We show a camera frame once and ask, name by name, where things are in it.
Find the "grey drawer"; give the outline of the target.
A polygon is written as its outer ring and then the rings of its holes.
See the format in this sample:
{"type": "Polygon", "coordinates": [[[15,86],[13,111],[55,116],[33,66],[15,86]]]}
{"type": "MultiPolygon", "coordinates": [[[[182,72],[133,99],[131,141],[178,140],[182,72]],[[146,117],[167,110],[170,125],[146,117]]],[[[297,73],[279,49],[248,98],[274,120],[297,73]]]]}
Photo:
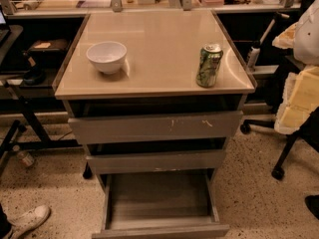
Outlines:
{"type": "Polygon", "coordinates": [[[219,221],[201,170],[109,175],[102,229],[92,239],[215,239],[219,221]]]}
{"type": "Polygon", "coordinates": [[[96,174],[160,172],[219,168],[224,150],[190,150],[111,155],[91,155],[87,162],[96,174]]]}
{"type": "Polygon", "coordinates": [[[242,112],[69,119],[80,144],[233,136],[242,112]]]}

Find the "black office chair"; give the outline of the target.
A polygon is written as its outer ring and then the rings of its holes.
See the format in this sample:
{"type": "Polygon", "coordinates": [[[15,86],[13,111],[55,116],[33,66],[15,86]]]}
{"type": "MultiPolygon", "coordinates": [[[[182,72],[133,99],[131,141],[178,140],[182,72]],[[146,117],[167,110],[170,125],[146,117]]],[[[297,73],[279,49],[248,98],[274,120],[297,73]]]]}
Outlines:
{"type": "MultiPolygon", "coordinates": [[[[282,95],[284,93],[285,82],[289,73],[300,73],[305,66],[296,61],[292,56],[285,56],[279,66],[275,69],[275,72],[268,76],[259,90],[259,94],[265,103],[269,106],[269,111],[276,115],[279,109],[279,105],[283,102],[282,95]]],[[[266,127],[274,129],[275,119],[272,120],[259,120],[259,119],[245,119],[240,125],[240,131],[244,134],[249,134],[251,126],[257,125],[260,127],[266,127]]],[[[288,156],[291,148],[298,138],[304,139],[313,149],[319,151],[319,109],[316,109],[310,114],[310,117],[306,122],[295,132],[284,133],[285,146],[282,148],[280,156],[274,165],[271,175],[281,180],[285,174],[282,164],[288,156]]]]}

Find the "green soda can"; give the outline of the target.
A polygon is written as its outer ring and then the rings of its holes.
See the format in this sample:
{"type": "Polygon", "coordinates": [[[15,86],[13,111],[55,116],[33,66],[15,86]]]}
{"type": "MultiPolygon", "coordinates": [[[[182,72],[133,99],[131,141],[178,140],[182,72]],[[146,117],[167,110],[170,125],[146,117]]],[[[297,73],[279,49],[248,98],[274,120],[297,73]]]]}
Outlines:
{"type": "Polygon", "coordinates": [[[207,43],[200,50],[196,83],[203,88],[215,85],[223,51],[217,43],[207,43]]]}

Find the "white sneaker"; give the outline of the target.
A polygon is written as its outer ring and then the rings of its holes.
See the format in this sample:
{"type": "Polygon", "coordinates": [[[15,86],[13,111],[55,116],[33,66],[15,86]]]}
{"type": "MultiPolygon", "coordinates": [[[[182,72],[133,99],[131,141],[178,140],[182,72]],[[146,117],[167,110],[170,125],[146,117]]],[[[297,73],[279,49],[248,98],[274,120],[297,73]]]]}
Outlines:
{"type": "Polygon", "coordinates": [[[0,239],[20,239],[28,231],[41,226],[50,214],[50,207],[41,205],[19,217],[9,219],[0,205],[0,239]]]}

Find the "person in white shirt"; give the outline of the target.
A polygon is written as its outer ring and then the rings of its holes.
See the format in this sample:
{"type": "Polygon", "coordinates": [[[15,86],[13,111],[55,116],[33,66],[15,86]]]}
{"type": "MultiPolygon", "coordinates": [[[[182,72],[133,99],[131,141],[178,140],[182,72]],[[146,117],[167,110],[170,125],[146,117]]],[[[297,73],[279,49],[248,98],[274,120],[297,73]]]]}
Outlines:
{"type": "Polygon", "coordinates": [[[302,0],[293,52],[296,60],[306,65],[319,65],[319,0],[302,0]]]}

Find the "plastic water bottle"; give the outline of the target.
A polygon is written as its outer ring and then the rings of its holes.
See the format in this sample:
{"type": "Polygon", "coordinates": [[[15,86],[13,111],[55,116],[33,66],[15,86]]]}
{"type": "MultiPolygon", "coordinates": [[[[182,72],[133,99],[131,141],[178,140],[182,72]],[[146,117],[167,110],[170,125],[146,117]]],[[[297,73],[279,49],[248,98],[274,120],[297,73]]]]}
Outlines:
{"type": "Polygon", "coordinates": [[[14,145],[13,151],[25,167],[31,167],[35,163],[34,157],[28,151],[23,150],[19,145],[14,145]]]}

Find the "black box with label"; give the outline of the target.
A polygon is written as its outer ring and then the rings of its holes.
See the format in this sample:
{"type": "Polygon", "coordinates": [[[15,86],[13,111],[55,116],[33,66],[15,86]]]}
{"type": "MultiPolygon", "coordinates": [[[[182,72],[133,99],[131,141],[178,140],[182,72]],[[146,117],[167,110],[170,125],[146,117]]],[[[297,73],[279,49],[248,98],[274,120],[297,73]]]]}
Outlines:
{"type": "Polygon", "coordinates": [[[31,45],[27,53],[31,57],[62,56],[67,52],[70,42],[66,39],[38,40],[31,45]]]}

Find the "yellow foam cushion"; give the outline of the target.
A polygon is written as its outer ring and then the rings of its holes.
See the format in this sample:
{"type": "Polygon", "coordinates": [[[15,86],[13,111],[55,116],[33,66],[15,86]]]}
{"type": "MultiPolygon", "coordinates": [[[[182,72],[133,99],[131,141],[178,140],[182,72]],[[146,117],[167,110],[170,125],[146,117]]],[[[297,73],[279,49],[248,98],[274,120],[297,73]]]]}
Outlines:
{"type": "MultiPolygon", "coordinates": [[[[277,36],[272,45],[279,49],[293,50],[296,24],[277,36]]],[[[276,114],[274,129],[277,132],[295,132],[319,107],[319,65],[304,65],[305,68],[300,73],[288,74],[282,95],[283,102],[276,114]]]]}

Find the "grey drawer cabinet with top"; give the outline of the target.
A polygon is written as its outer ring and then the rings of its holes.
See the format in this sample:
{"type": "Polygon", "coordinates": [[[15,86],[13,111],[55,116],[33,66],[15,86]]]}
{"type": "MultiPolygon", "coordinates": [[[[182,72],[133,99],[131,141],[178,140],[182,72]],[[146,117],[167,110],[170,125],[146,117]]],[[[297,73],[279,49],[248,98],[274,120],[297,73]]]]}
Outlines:
{"type": "MultiPolygon", "coordinates": [[[[69,119],[242,112],[254,90],[229,37],[210,11],[99,13],[89,17],[55,95],[69,119]],[[87,50],[115,41],[127,47],[114,74],[99,72],[87,50]],[[221,46],[215,85],[196,83],[200,50],[221,46]]],[[[82,144],[86,155],[226,149],[231,136],[82,144]]]]}

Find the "grey middle drawer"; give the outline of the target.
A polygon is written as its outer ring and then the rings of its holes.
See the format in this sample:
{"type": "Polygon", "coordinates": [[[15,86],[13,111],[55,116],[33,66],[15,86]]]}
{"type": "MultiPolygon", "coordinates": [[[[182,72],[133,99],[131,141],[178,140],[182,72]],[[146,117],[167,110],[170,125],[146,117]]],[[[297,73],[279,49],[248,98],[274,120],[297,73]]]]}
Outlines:
{"type": "Polygon", "coordinates": [[[111,155],[91,155],[87,162],[96,174],[160,172],[219,168],[224,150],[190,150],[111,155]]]}

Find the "grey top drawer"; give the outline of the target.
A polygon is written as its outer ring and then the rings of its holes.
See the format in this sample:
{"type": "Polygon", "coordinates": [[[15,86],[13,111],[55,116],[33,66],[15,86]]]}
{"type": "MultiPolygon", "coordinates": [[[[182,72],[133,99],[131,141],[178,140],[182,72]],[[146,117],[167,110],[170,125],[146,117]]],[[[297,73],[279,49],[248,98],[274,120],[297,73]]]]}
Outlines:
{"type": "Polygon", "coordinates": [[[69,119],[80,144],[233,136],[242,112],[69,119]]]}

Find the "grey bottom drawer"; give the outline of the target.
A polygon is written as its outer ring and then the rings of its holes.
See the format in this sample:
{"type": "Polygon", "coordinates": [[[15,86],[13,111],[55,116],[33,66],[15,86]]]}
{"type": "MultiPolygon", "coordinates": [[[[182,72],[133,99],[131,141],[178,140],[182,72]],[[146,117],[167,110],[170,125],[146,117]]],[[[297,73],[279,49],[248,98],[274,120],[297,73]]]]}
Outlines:
{"type": "Polygon", "coordinates": [[[92,239],[215,239],[219,221],[201,170],[109,175],[102,229],[92,239]]]}

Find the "white ceramic bowl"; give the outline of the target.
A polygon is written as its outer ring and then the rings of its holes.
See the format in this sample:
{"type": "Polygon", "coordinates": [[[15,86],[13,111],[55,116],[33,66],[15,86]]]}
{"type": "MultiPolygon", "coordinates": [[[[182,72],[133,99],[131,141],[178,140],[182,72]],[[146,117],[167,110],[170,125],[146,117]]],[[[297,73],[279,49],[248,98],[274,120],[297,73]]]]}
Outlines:
{"type": "Polygon", "coordinates": [[[91,46],[86,55],[95,69],[110,75],[116,73],[124,65],[127,47],[119,42],[107,41],[91,46]]]}

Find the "dark round object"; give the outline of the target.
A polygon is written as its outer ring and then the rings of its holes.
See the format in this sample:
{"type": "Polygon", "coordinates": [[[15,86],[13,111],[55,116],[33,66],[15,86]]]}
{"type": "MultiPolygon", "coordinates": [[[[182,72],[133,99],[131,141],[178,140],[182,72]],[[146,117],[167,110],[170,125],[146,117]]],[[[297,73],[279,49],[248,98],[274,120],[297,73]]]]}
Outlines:
{"type": "Polygon", "coordinates": [[[43,83],[46,79],[46,74],[41,69],[32,69],[23,77],[23,83],[27,86],[35,86],[43,83]]]}

